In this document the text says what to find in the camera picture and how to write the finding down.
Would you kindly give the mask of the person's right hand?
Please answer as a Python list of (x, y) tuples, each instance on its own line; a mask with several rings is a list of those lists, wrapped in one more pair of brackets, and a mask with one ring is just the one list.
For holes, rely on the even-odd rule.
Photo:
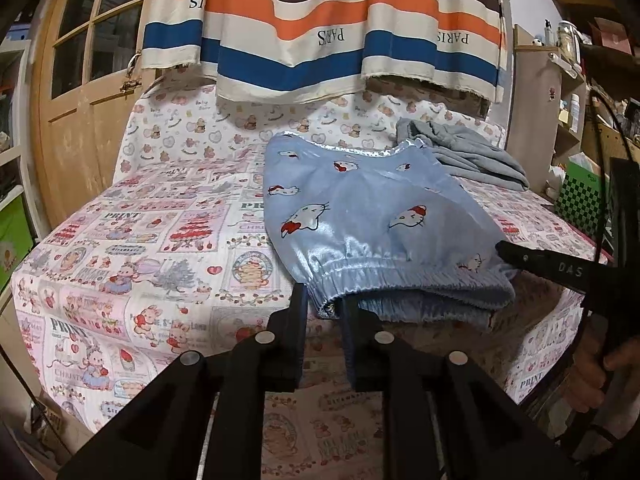
[(622, 392), (602, 422), (614, 437), (622, 438), (639, 417), (639, 338), (629, 339), (603, 358), (602, 344), (603, 336), (590, 318), (573, 354), (563, 396), (579, 413), (600, 408), (605, 402), (606, 373), (623, 372)]

